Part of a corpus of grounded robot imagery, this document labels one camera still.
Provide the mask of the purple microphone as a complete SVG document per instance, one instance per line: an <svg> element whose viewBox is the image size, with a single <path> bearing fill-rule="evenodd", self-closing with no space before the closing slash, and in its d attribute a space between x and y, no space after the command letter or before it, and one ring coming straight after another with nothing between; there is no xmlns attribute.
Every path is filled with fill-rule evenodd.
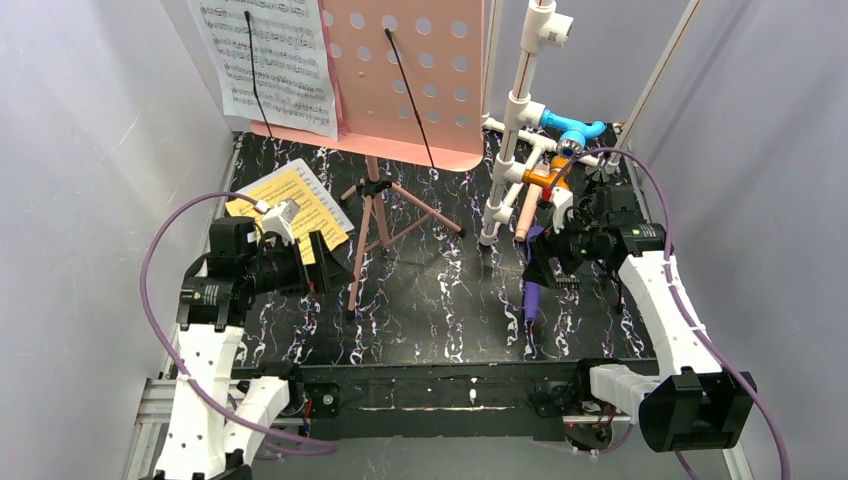
<svg viewBox="0 0 848 480"><path fill-rule="evenodd" d="M525 246L525 260L527 263L532 259L531 254L531 241L540 233L543 232L543 228L541 226L532 226L525 238L524 246ZM527 280L523 281L523 314L524 314L524 323L526 326L531 325L536 321L539 314L539 302L540 302L540 292L541 286L537 283L530 282Z"/></svg>

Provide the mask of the pink microphone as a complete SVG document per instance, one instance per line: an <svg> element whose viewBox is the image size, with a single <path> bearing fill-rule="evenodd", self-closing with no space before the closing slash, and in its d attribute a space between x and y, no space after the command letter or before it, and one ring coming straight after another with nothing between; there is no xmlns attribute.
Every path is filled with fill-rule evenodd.
<svg viewBox="0 0 848 480"><path fill-rule="evenodd" d="M526 240L529 230L533 226L537 203L544 190L543 186L532 183L525 182L525 186L527 187L527 192L516 222L514 234L514 240L518 243L523 243Z"/></svg>

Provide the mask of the yellow sheet music page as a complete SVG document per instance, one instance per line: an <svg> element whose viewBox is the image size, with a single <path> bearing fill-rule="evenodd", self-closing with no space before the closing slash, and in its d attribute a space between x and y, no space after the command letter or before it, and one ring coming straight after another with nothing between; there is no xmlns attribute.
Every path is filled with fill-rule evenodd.
<svg viewBox="0 0 848 480"><path fill-rule="evenodd" d="M324 202L328 199L329 192L320 182L308 181L307 173L311 171L290 169L268 175L254 185L240 190L240 193L257 201L264 201L270 207L277 207L284 201L293 201L297 205L297 214L288 214L288 224L298 241L303 262L310 265L315 263L309 239L310 232L320 231L330 251L345 244L349 235Z"/></svg>

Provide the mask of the sheet music pages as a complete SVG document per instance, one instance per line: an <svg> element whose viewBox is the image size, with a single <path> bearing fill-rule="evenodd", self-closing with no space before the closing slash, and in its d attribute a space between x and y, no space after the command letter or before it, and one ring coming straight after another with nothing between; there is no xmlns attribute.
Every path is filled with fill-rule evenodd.
<svg viewBox="0 0 848 480"><path fill-rule="evenodd" d="M256 180L245 187L242 187L238 190L238 193L247 194L251 189L269 184L272 180L281 178L284 173L289 171L294 171L300 176L300 178L317 196L322 205L328 209L333 218L339 223L345 232L351 232L354 230L354 225L346 213L303 158L298 158L284 164L272 173L261 177L259 180Z"/></svg>

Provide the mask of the white sheet music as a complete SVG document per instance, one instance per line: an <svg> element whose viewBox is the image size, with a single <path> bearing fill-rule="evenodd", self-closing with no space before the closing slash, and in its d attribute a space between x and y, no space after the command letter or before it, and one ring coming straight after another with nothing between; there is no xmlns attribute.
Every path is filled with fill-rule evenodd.
<svg viewBox="0 0 848 480"><path fill-rule="evenodd" d="M318 1L187 3L218 78L223 113L336 140L336 94Z"/></svg>

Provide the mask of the pink music stand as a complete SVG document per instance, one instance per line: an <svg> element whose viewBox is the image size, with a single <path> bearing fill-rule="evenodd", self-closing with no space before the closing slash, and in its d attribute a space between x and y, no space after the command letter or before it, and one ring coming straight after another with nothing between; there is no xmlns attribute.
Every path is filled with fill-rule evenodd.
<svg viewBox="0 0 848 480"><path fill-rule="evenodd" d="M481 1L323 1L325 31L347 132L332 140L255 121L254 133L362 154L366 175L344 192L360 195L353 281L354 317L365 254L389 247L429 219L468 233L381 174L380 159L464 172L483 156L484 4Z"/></svg>

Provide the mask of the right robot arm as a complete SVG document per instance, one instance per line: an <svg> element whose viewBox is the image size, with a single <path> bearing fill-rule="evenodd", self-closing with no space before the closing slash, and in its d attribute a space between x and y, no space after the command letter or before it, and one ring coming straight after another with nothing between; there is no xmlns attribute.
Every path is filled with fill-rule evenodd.
<svg viewBox="0 0 848 480"><path fill-rule="evenodd" d="M581 266L600 263L639 310L654 346L658 372L639 374L615 359L578 363L562 388L563 403L593 402L625 414L655 452L730 449L753 406L745 387L709 352L705 327L680 308L686 300L676 259L666 253L665 228L644 221L633 190L596 186L580 198L546 188L542 201L551 223L529 240L526 281L566 289Z"/></svg>

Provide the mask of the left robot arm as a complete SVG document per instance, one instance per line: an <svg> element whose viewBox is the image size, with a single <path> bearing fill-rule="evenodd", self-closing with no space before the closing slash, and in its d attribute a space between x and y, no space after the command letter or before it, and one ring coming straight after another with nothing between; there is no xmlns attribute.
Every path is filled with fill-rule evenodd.
<svg viewBox="0 0 848 480"><path fill-rule="evenodd" d="M226 407L236 351L255 298L325 293L351 282L321 231L308 234L303 259L287 219L224 217L209 228L210 247L187 270L177 310L179 375L155 479L249 479L273 420L293 400L293 366L260 367L234 410Z"/></svg>

